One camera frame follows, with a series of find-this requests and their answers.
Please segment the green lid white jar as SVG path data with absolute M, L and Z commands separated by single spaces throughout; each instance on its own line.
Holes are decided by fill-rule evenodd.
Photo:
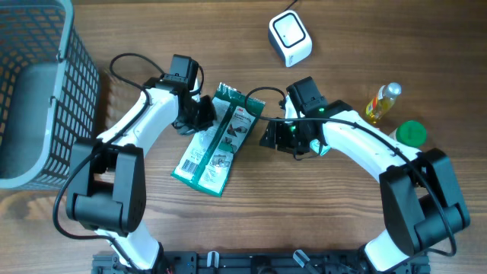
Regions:
M 404 145 L 419 148 L 425 144 L 428 132 L 420 122 L 409 120 L 393 130 L 389 137 Z

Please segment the mint green wipes packet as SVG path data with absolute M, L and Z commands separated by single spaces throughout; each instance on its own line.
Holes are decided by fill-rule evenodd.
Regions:
M 318 139 L 314 139 L 310 142 L 310 149 L 313 150 L 318 156 L 324 156 L 331 147 L 329 145 L 324 145 Z

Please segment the yellow liquid small bottle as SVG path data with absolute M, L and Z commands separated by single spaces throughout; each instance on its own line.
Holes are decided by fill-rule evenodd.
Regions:
M 372 124 L 377 123 L 392 108 L 401 93 L 402 86 L 399 83 L 383 85 L 364 109 L 366 120 Z

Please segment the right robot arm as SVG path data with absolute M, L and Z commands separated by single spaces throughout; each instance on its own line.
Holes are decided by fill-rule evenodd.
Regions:
M 350 157 L 380 185 L 385 229 L 358 252 L 362 273 L 418 273 L 422 260 L 469 227 L 471 218 L 449 157 L 440 149 L 420 151 L 365 122 L 347 103 L 332 103 L 311 77 L 289 85 L 279 106 L 282 118 L 269 118 L 260 145 L 295 159 L 309 151 L 334 149 Z

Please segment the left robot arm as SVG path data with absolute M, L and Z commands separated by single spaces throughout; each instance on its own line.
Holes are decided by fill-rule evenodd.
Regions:
M 115 250 L 125 273 L 172 273 L 173 266 L 142 221 L 147 202 L 145 156 L 159 135 L 172 126 L 179 135 L 209 129 L 216 119 L 208 96 L 202 96 L 202 66 L 188 56 L 173 55 L 168 72 L 137 88 L 141 96 L 112 128 L 95 139 L 78 138 L 72 146 L 69 177 L 58 197 L 66 198 L 66 215 L 91 231 L 78 241 L 105 240 Z

